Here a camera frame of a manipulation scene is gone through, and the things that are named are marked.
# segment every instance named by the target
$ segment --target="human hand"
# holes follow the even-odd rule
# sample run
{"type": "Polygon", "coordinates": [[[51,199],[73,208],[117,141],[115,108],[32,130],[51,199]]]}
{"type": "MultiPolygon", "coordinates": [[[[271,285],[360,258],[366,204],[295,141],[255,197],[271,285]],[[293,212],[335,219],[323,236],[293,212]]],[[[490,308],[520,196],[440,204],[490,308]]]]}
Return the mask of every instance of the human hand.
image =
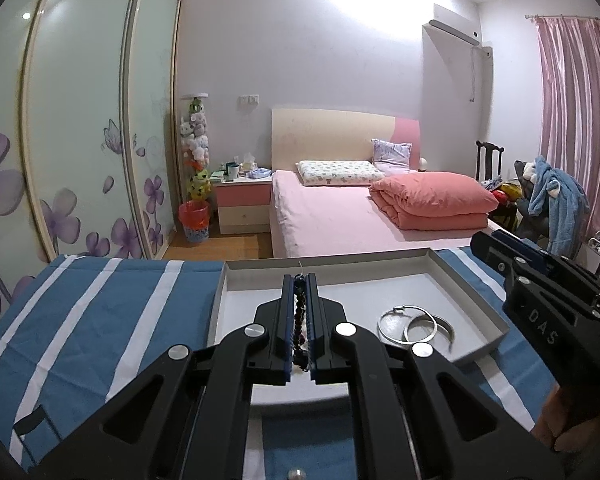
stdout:
{"type": "Polygon", "coordinates": [[[531,434],[555,451],[576,453],[600,437],[600,386],[557,386],[531,434]]]}

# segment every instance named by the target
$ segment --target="silver bracelet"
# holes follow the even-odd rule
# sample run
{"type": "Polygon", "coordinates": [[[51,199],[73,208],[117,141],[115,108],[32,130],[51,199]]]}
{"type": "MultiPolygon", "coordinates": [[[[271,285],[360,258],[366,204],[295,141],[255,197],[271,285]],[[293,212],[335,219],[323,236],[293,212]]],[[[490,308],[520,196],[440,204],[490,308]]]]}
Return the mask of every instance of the silver bracelet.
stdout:
{"type": "Polygon", "coordinates": [[[419,321],[423,321],[426,320],[427,322],[430,322],[430,319],[427,318],[433,318],[437,324],[438,324],[438,328],[444,330],[446,332],[446,339],[449,341],[449,352],[451,352],[451,345],[454,343],[455,339],[456,339],[456,332],[454,331],[454,328],[451,326],[451,323],[449,323],[446,319],[442,319],[440,316],[432,316],[427,312],[427,315],[425,314],[420,314],[419,316],[416,317],[412,317],[410,319],[410,321],[407,323],[407,325],[404,327],[404,339],[406,341],[409,341],[409,336],[408,336],[408,332],[409,329],[411,328],[411,325],[413,325],[416,322],[419,321]]]}
{"type": "Polygon", "coordinates": [[[427,312],[426,310],[424,310],[423,308],[421,308],[419,306],[400,305],[400,306],[394,306],[393,308],[387,310],[384,314],[382,314],[382,316],[380,316],[380,319],[378,320],[378,332],[382,335],[382,337],[387,339],[387,341],[391,341],[392,343],[396,343],[398,345],[411,346],[411,345],[415,345],[416,343],[428,343],[429,341],[431,341],[436,336],[436,333],[438,332],[438,322],[429,312],[427,312]],[[433,323],[433,332],[431,332],[431,334],[429,334],[426,338],[424,338],[421,341],[408,341],[408,340],[401,341],[399,339],[394,339],[393,337],[385,334],[384,330],[382,330],[381,322],[386,316],[390,316],[391,314],[397,314],[398,312],[404,312],[408,308],[412,308],[412,309],[421,311],[424,314],[424,316],[428,317],[430,319],[430,321],[433,323]]]}

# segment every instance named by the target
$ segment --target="metal screw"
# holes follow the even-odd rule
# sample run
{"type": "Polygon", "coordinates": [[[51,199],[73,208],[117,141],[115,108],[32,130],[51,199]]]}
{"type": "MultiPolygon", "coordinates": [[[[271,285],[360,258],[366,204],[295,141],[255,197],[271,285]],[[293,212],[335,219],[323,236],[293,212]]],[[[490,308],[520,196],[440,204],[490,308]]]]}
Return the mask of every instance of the metal screw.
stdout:
{"type": "Polygon", "coordinates": [[[292,469],[286,478],[287,480],[306,480],[306,473],[302,469],[292,469]]]}
{"type": "Polygon", "coordinates": [[[264,333],[265,333],[264,327],[259,324],[254,323],[254,324],[244,327],[244,335],[247,337],[260,337],[264,333]]]}
{"type": "Polygon", "coordinates": [[[429,343],[416,343],[411,347],[411,351],[418,357],[427,358],[433,355],[433,346],[429,343]]]}
{"type": "Polygon", "coordinates": [[[356,326],[351,323],[340,323],[336,327],[336,332],[340,335],[350,337],[356,333],[356,326]]]}
{"type": "Polygon", "coordinates": [[[167,354],[174,361],[180,361],[189,355],[189,349],[184,345],[176,345],[169,348],[167,354]]]}

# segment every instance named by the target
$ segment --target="white wall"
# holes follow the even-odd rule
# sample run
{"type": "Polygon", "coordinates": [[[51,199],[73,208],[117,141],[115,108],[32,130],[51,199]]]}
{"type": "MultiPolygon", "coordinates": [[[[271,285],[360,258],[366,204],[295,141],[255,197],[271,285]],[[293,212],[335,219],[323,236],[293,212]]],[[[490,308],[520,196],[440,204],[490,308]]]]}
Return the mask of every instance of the white wall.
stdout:
{"type": "Polygon", "coordinates": [[[245,152],[269,164],[270,110],[285,106],[419,119],[430,168],[471,174],[479,67],[471,104],[469,46],[422,28],[434,2],[478,18],[468,0],[184,0],[178,94],[210,94],[212,165],[245,152]]]}
{"type": "Polygon", "coordinates": [[[503,174],[539,155],[542,70],[538,32],[526,14],[600,17],[595,0],[501,0],[480,6],[482,37],[493,46],[493,106],[486,139],[505,148],[503,174]]]}

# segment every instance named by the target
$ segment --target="blue plush clothing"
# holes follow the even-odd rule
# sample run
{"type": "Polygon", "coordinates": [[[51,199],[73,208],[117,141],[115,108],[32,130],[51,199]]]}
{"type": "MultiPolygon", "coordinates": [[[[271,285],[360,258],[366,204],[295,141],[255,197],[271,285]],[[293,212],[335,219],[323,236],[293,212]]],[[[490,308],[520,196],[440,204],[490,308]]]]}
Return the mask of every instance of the blue plush clothing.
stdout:
{"type": "Polygon", "coordinates": [[[538,216],[544,201],[549,201],[549,246],[548,251],[558,256],[573,256],[586,215],[589,201],[576,180],[563,170],[552,168],[544,156],[536,158],[538,180],[531,195],[529,214],[538,216]],[[549,191],[560,187],[557,198],[549,191]]]}

